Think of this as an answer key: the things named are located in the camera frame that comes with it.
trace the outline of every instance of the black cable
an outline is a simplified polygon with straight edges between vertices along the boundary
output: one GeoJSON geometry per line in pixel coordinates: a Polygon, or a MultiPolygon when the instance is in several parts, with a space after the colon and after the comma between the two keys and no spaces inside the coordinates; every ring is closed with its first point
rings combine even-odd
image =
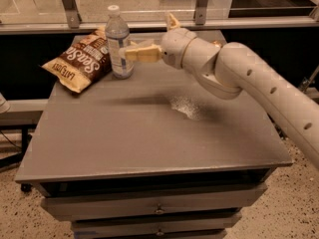
{"type": "Polygon", "coordinates": [[[13,143],[1,130],[0,130],[0,133],[12,144],[14,145],[15,147],[19,148],[19,149],[22,149],[22,147],[16,145],[15,143],[13,143]]]}

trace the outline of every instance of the drawer knob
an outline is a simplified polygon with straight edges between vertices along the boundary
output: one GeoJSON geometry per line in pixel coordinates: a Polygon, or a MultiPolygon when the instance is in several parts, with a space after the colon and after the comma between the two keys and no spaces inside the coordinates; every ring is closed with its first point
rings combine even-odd
{"type": "Polygon", "coordinates": [[[158,205],[158,209],[156,209],[155,214],[156,214],[156,215],[162,215],[162,214],[164,214],[164,210],[161,209],[160,204],[158,205]]]}
{"type": "Polygon", "coordinates": [[[161,231],[161,229],[159,229],[159,231],[156,233],[157,236],[163,236],[165,233],[161,231]]]}

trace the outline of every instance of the clear plastic bottle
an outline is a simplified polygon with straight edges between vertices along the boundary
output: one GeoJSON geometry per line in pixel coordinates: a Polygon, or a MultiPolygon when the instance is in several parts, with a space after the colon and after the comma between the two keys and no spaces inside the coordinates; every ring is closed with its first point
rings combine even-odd
{"type": "Polygon", "coordinates": [[[108,10],[110,19],[106,26],[106,36],[113,74],[119,79],[126,79],[132,75],[134,64],[132,61],[122,59],[119,49],[130,44],[130,29],[121,18],[118,5],[111,5],[108,10]]]}

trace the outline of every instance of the white cup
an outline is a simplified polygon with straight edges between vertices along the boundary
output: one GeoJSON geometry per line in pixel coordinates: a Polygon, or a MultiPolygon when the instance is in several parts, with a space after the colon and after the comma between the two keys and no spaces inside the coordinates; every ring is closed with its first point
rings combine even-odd
{"type": "Polygon", "coordinates": [[[10,104],[0,93],[0,114],[6,113],[10,109],[10,104]]]}

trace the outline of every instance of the speckled floor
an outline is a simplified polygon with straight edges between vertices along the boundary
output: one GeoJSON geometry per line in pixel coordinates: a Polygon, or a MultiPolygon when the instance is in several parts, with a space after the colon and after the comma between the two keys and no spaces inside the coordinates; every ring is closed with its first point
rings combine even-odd
{"type": "MultiPolygon", "coordinates": [[[[242,209],[242,219],[227,230],[225,239],[319,238],[319,171],[289,139],[285,144],[294,164],[267,179],[268,190],[242,209]]],[[[0,157],[14,151],[0,136],[0,157]]],[[[69,222],[56,221],[39,206],[39,192],[20,190],[16,171],[0,171],[0,238],[73,238],[69,222]]]]}

